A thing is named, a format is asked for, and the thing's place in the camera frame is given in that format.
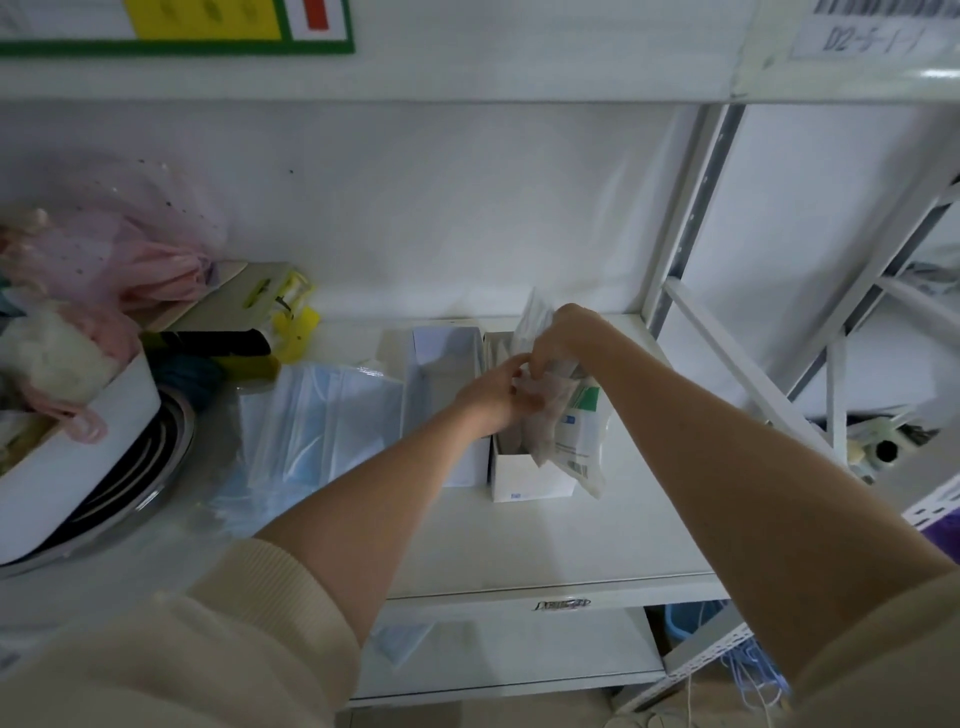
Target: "sleeve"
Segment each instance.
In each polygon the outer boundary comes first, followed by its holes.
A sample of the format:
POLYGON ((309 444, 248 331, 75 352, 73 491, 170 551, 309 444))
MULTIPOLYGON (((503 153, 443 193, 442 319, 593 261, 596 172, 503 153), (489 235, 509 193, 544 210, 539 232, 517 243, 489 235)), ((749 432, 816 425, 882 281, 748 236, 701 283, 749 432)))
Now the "sleeve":
POLYGON ((794 725, 960 725, 960 570, 875 609, 797 681, 794 725))
POLYGON ((187 595, 54 639, 0 683, 0 705, 17 726, 332 725, 359 665, 323 587, 281 548, 246 540, 187 595))

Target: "green border sign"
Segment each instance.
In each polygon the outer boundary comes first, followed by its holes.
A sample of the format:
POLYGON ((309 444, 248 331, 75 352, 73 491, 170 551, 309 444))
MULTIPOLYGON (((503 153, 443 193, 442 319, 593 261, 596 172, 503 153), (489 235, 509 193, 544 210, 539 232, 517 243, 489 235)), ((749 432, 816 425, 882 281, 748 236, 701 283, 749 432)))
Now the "green border sign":
POLYGON ((355 52, 348 0, 345 40, 294 40, 283 0, 274 0, 280 40, 0 40, 0 58, 56 56, 327 56, 355 52))

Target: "red rectangle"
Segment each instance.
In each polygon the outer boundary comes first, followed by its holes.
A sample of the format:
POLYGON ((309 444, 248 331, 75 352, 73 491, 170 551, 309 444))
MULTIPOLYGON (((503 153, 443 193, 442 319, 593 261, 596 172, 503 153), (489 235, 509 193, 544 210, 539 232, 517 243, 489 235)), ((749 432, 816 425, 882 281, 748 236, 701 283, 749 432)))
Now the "red rectangle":
POLYGON ((311 31, 328 31, 330 23, 326 19, 325 0, 303 0, 306 10, 306 27, 311 31))

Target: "person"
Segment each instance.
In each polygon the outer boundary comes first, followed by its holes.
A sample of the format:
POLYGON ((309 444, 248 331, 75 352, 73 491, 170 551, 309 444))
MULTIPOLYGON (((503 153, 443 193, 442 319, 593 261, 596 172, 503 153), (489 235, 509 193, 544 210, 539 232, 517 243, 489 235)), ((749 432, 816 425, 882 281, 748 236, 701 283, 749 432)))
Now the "person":
POLYGON ((332 723, 404 549, 470 442, 537 411, 512 386, 576 359, 746 621, 800 726, 960 725, 960 573, 849 473, 569 304, 421 429, 233 545, 186 595, 54 640, 0 685, 10 726, 332 723))

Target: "forearm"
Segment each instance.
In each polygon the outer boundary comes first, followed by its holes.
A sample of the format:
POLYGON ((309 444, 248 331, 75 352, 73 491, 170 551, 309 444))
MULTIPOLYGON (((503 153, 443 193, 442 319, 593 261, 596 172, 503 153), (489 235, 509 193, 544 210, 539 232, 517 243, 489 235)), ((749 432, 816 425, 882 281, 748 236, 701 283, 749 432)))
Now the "forearm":
POLYGON ((887 599, 954 568, 849 473, 597 322, 577 346, 788 676, 887 599))
POLYGON ((297 558, 362 644, 410 538, 475 438, 463 408, 426 425, 281 515, 256 538, 297 558))

